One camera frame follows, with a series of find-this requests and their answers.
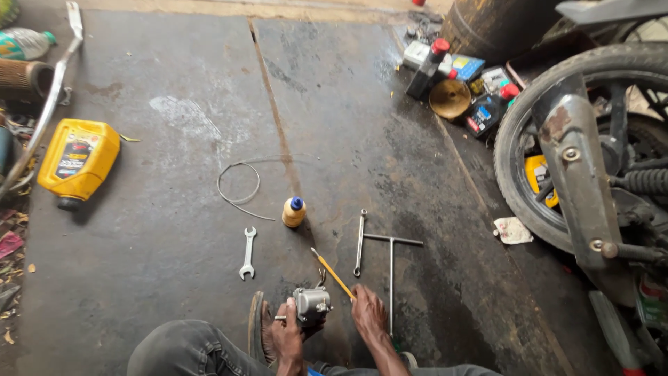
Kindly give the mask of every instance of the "rusty exhaust heat shield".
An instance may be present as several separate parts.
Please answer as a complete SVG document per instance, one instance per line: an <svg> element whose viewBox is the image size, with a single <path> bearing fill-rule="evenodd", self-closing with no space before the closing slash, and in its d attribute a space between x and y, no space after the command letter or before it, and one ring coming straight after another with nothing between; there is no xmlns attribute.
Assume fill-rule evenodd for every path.
<svg viewBox="0 0 668 376"><path fill-rule="evenodd" d="M628 265L601 255L621 243L594 110L581 73L550 87L532 107L538 141L559 196L578 265L611 301L635 306Z"/></svg>
<svg viewBox="0 0 668 376"><path fill-rule="evenodd" d="M60 96L60 92L63 88L63 78L65 77L67 62L69 61L69 58L79 49L79 46L84 41L84 27L81 24L81 13L79 12L79 5L74 1L66 1L65 4L67 5L69 26L74 32L74 39L69 44L69 47L63 54L63 57L60 58L58 63L55 65L55 73L53 74L53 81L51 82L49 96L46 98L44 109L42 110L41 115L39 115L39 120L35 126L35 132L33 133L28 146L23 151L23 154L21 154L18 161L14 163L2 186L0 186L0 200L2 200L7 192L9 192L10 188L14 185L14 182L16 182L16 180L25 170L25 167L28 165L30 158L32 158L32 156L35 154L35 150L37 150L37 146L39 145L41 138L44 136L46 127L49 125L49 121L53 116L53 111L58 104L58 97Z"/></svg>

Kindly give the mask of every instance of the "motorcycle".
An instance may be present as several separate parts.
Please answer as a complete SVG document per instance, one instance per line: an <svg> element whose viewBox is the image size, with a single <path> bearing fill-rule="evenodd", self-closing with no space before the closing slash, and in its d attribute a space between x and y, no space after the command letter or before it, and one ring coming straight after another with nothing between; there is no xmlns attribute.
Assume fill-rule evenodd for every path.
<svg viewBox="0 0 668 376"><path fill-rule="evenodd" d="M627 38L668 15L668 1L566 1L556 10L585 31L616 24ZM649 110L629 111L643 100ZM589 297L622 367L666 373L668 43L607 45L540 75L500 125L494 168L517 217L574 254L598 288Z"/></svg>

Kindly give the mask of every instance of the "green bottle cap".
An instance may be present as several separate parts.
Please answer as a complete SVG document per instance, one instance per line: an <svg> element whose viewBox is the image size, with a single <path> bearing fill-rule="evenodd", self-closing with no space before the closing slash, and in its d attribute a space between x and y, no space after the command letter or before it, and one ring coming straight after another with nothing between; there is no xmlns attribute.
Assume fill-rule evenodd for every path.
<svg viewBox="0 0 668 376"><path fill-rule="evenodd" d="M53 34L51 34L51 33L48 32L48 31L44 31L42 34L46 35L46 38L49 40L49 43L50 43L50 44L54 44L54 43L55 43L55 37L53 36Z"/></svg>

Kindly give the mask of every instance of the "jeans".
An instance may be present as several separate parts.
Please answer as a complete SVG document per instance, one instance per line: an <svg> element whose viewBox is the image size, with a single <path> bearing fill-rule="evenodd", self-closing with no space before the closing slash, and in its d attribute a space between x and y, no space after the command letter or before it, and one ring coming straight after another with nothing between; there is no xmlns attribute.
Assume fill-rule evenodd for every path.
<svg viewBox="0 0 668 376"><path fill-rule="evenodd" d="M317 362L325 376L379 376L375 369L346 369ZM413 376L500 376L477 365L411 369ZM215 326L199 320L175 320L152 331L135 349L128 376L275 376L234 346Z"/></svg>

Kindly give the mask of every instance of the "carburetor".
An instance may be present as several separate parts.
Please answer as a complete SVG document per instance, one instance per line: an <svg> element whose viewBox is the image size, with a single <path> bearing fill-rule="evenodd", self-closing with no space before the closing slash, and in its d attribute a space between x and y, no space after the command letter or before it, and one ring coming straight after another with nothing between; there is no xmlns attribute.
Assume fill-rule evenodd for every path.
<svg viewBox="0 0 668 376"><path fill-rule="evenodd" d="M297 326L314 326L334 309L330 305L329 293L324 286L300 287L295 290L293 297L297 304Z"/></svg>

